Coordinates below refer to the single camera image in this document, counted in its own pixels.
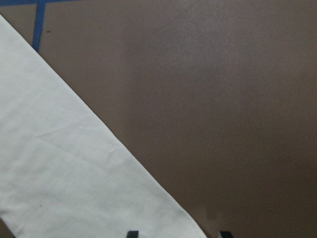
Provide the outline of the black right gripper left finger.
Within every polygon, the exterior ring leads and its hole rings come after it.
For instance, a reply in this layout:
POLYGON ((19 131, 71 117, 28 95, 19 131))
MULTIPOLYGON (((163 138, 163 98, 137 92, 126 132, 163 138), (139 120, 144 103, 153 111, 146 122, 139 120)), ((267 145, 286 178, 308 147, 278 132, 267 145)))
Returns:
POLYGON ((126 238, 138 238, 139 237, 139 231, 128 231, 126 238))

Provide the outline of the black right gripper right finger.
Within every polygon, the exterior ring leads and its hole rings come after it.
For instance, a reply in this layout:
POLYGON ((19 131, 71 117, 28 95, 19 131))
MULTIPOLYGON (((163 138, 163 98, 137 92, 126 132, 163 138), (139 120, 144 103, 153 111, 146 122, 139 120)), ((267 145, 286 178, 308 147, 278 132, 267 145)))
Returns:
POLYGON ((219 231, 219 238, 231 238, 231 232, 219 231))

